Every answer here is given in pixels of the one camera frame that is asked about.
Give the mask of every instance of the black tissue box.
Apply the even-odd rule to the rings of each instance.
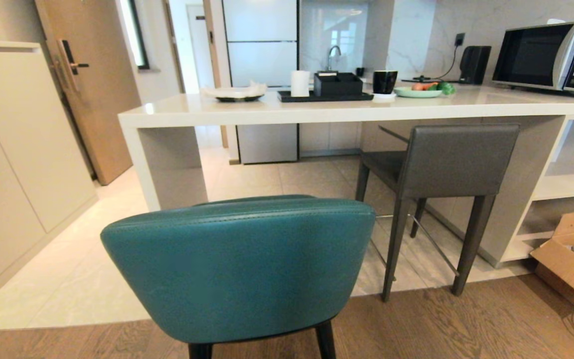
[[[314,76],[314,95],[342,96],[361,95],[362,80],[351,72],[339,72],[335,75],[316,73]]]

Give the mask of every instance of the teal chair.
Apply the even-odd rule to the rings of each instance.
[[[334,359],[331,320],[346,305],[375,213],[361,202],[254,197],[139,214],[101,234],[154,322],[209,359],[217,343],[316,329]]]

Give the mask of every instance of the wooden floor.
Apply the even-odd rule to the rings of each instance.
[[[333,320],[339,359],[574,359],[574,308],[535,275],[352,298]],[[0,331],[0,359],[184,359],[152,321]],[[317,359],[312,330],[216,345],[214,359]]]

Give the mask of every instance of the refrigerator door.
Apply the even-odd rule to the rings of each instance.
[[[236,126],[241,163],[298,161],[298,125]]]
[[[232,86],[248,86],[253,80],[267,86],[291,86],[297,70],[296,42],[228,43]]]
[[[297,0],[225,0],[227,41],[296,41]]]

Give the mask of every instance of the white countertop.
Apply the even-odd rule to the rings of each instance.
[[[123,127],[189,127],[421,120],[495,116],[574,115],[574,96],[547,95],[491,86],[456,85],[457,93],[437,98],[397,97],[373,101],[283,103],[276,92],[259,101],[221,103],[201,95],[175,95],[119,114]]]

